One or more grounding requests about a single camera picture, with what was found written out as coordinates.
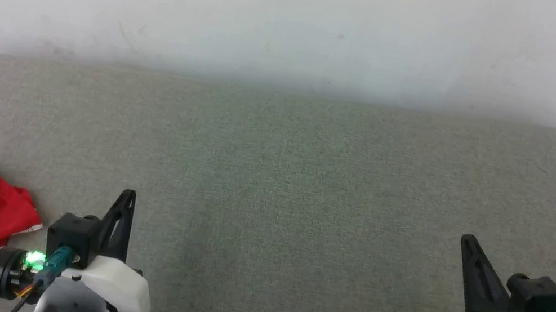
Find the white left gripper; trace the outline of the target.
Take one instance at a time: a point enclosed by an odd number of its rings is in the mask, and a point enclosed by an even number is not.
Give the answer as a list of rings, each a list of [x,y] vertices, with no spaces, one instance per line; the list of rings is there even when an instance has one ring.
[[[98,257],[85,269],[64,270],[33,312],[151,311],[148,282],[125,263],[135,199],[136,191],[122,191],[100,221],[93,250]]]

